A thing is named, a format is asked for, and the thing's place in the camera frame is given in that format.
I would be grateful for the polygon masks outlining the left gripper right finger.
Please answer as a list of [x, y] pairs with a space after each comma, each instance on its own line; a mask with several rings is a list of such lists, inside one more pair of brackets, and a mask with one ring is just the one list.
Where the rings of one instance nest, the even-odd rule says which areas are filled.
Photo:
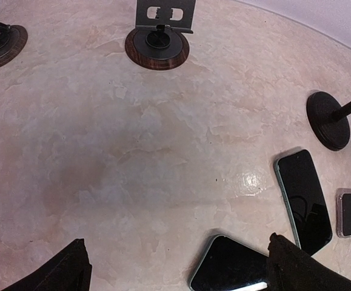
[[267, 290], [351, 290], [351, 280], [328, 269], [286, 237], [271, 234]]

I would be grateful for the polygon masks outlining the black gooseneck phone stand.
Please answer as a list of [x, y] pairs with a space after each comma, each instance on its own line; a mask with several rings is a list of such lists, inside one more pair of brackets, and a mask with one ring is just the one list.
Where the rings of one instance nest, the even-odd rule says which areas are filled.
[[308, 97], [306, 113], [314, 134], [326, 148], [337, 152], [349, 143], [351, 101], [341, 106], [329, 93], [318, 91]]

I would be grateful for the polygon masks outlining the teal phone lying diagonal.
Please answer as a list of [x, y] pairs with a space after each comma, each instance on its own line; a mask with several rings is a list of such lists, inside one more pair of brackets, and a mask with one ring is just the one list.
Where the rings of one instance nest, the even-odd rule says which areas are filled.
[[190, 290], [266, 290], [267, 256], [225, 236], [214, 236], [189, 281]]

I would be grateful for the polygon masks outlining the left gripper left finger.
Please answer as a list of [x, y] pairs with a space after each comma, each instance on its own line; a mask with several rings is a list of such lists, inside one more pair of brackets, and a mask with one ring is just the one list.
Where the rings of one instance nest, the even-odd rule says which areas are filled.
[[89, 290], [91, 275], [84, 239], [74, 239], [40, 268], [5, 290]]

